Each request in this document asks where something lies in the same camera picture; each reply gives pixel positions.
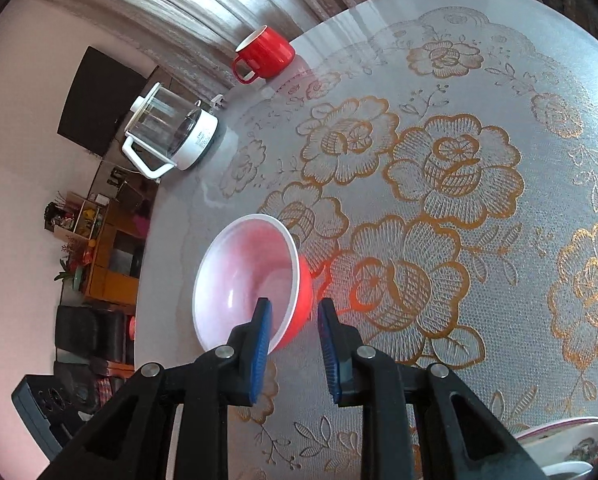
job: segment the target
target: bowl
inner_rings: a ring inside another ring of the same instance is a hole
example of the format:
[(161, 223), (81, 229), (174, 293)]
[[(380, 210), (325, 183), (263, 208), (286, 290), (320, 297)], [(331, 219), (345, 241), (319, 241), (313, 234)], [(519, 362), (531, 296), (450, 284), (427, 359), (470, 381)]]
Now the bowl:
[(303, 328), (313, 306), (306, 259), (276, 218), (252, 214), (224, 228), (205, 252), (195, 279), (192, 316), (204, 351), (226, 344), (252, 318), (257, 298), (272, 304), (268, 353)]

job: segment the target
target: mug handle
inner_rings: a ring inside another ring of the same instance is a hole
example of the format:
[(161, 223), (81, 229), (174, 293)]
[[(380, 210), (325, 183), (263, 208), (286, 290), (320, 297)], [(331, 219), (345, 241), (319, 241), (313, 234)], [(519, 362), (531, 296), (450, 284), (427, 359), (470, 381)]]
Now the mug handle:
[(244, 79), (242, 78), (238, 73), (237, 73), (237, 63), (239, 61), (242, 61), (241, 56), (237, 55), (236, 58), (234, 58), (233, 61), (233, 74), (234, 76), (239, 80), (240, 83), (244, 84), (244, 85), (249, 85), (250, 83), (252, 83), (257, 77), (259, 77), (257, 74), (253, 75), (250, 79)]

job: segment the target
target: bowl rim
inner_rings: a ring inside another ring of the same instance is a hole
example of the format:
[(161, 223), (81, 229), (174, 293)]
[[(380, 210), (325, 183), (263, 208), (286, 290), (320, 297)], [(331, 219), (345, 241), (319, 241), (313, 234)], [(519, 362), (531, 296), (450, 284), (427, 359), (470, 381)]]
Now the bowl rim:
[(591, 422), (598, 422), (598, 416), (570, 416), (567, 418), (561, 418), (559, 420), (553, 420), (539, 426), (528, 428), (521, 433), (515, 435), (515, 438), (519, 441), (522, 446), (529, 446), (533, 442), (536, 442), (535, 438), (546, 432), (554, 430), (569, 430), (575, 426), (582, 426), (583, 424), (589, 424)]
[(268, 353), (272, 352), (276, 346), (281, 341), (282, 337), (285, 334), (285, 331), (288, 329), (290, 322), (292, 321), (293, 316), (295, 315), (295, 310), (297, 309), (297, 299), (299, 297), (299, 283), (301, 281), (301, 276), (299, 275), (299, 253), (297, 251), (297, 247), (295, 246), (295, 242), (290, 235), (290, 231), (281, 223), (278, 219), (274, 216), (266, 215), (263, 213), (253, 213), (249, 215), (242, 216), (237, 218), (233, 222), (229, 223), (224, 227), (221, 232), (213, 239), (213, 241), (208, 246), (207, 250), (205, 251), (204, 257), (201, 258), (201, 262), (197, 267), (197, 274), (195, 276), (195, 285), (192, 291), (192, 321), (195, 327), (195, 333), (197, 334), (197, 339), (199, 340), (200, 345), (204, 349), (204, 352), (208, 350), (212, 350), (213, 347), (210, 347), (207, 342), (203, 340), (203, 337), (199, 331), (199, 322), (197, 320), (197, 290), (199, 286), (199, 276), (201, 275), (201, 269), (204, 267), (210, 252), (218, 245), (230, 232), (233, 230), (237, 225), (249, 222), (249, 221), (264, 221), (268, 224), (272, 225), (278, 232), (282, 234), (284, 237), (284, 241), (288, 251), (290, 253), (292, 271), (293, 271), (293, 284), (290, 290), (290, 299), (288, 304), (285, 306), (285, 315), (284, 320), (281, 322), (279, 329), (273, 334), (272, 338), (270, 339), (270, 344), (268, 346)]

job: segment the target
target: red mug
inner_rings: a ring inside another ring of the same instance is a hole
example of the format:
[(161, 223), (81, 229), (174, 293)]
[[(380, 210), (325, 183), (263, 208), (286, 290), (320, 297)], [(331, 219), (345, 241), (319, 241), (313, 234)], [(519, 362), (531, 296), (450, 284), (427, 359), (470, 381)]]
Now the red mug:
[[(255, 30), (241, 41), (236, 52), (233, 73), (244, 85), (252, 83), (257, 77), (269, 79), (278, 75), (295, 58), (295, 50), (288, 40), (268, 25)], [(239, 61), (243, 61), (250, 67), (254, 73), (252, 77), (244, 79), (237, 73)]]

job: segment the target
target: wall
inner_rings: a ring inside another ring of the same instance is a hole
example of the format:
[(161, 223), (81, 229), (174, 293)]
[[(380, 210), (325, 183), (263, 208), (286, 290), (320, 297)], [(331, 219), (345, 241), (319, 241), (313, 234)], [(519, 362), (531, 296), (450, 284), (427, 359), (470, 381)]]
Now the wall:
[(24, 374), (48, 374), (61, 242), (43, 229), (58, 190), (87, 193), (99, 160), (56, 133), (87, 46), (143, 75), (154, 63), (128, 44), (39, 0), (0, 16), (0, 473), (32, 480), (47, 465), (10, 393)]

